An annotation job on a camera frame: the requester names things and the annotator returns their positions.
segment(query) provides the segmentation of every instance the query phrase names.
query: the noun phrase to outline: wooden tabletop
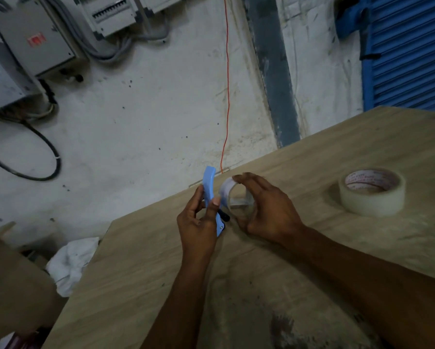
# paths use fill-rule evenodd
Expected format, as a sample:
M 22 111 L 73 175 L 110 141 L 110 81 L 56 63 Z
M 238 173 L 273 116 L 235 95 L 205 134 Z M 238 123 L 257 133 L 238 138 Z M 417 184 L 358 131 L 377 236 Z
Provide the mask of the wooden tabletop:
M 362 167 L 405 176 L 404 210 L 368 218 L 342 208 L 337 178 Z M 218 176 L 214 185 L 244 171 L 280 187 L 302 220 L 332 239 L 435 277 L 435 112 L 376 108 Z M 112 222 L 44 348 L 140 346 L 179 270 L 175 218 L 193 191 Z M 296 348 L 375 348 L 362 316 L 306 264 L 227 223 L 199 346 L 270 348 L 282 330 Z

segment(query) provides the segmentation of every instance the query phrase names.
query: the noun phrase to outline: white wall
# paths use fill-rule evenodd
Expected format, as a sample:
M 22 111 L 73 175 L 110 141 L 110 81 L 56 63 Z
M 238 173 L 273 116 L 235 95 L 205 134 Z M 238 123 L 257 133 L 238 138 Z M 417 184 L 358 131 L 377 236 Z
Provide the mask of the white wall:
M 334 0 L 277 0 L 302 137 L 363 112 L 358 32 L 340 43 Z
M 115 68 L 92 62 L 84 83 L 51 84 L 60 113 L 38 129 L 60 151 L 62 174 L 41 183 L 0 169 L 0 225 L 17 222 L 13 243 L 52 231 L 68 240 L 101 235 L 113 219 L 187 188 L 206 165 L 219 166 L 226 114 L 223 0 L 188 0 L 170 18 L 167 44 L 137 44 Z M 224 167 L 235 167 L 275 150 L 276 142 L 241 0 L 230 0 L 229 22 Z M 1 122 L 0 159 L 39 176 L 55 164 L 32 133 Z

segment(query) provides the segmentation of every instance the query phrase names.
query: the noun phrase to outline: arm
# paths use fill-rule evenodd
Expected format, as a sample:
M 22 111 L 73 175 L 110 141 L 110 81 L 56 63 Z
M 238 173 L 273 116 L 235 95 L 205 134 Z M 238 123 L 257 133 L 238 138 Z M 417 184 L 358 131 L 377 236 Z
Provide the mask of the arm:
M 204 208 L 200 185 L 185 210 L 177 217 L 183 256 L 179 273 L 141 349 L 194 348 L 200 331 L 205 298 L 205 275 L 217 240 L 216 214 L 220 198 L 214 198 L 200 220 Z
M 396 349 L 435 348 L 435 278 L 341 245 L 305 226 L 289 197 L 264 178 L 234 176 L 255 198 L 249 234 L 311 264 Z

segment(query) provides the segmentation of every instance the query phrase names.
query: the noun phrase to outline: orange wire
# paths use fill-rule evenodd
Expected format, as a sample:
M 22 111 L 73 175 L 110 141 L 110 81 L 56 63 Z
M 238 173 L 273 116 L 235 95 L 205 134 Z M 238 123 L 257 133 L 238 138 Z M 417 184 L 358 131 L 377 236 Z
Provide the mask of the orange wire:
M 222 169 L 222 160 L 224 159 L 225 144 L 227 143 L 227 138 L 229 137 L 229 112 L 230 112 L 230 89 L 229 89 L 229 19 L 227 17 L 227 1 L 224 0 L 224 10 L 225 10 L 225 27 L 226 27 L 226 39 L 225 39 L 225 54 L 227 57 L 227 122 L 225 125 L 225 141 L 222 147 L 221 155 L 221 174 L 224 173 Z

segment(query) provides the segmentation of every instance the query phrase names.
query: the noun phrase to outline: fingernail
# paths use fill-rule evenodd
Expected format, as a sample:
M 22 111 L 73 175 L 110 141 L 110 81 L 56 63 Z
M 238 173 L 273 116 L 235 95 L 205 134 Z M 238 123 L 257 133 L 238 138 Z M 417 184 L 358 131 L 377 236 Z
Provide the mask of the fingernail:
M 220 205 L 221 205 L 221 197 L 220 197 L 220 196 L 213 197 L 213 199 L 211 200 L 211 202 L 212 202 L 215 206 L 220 206 Z

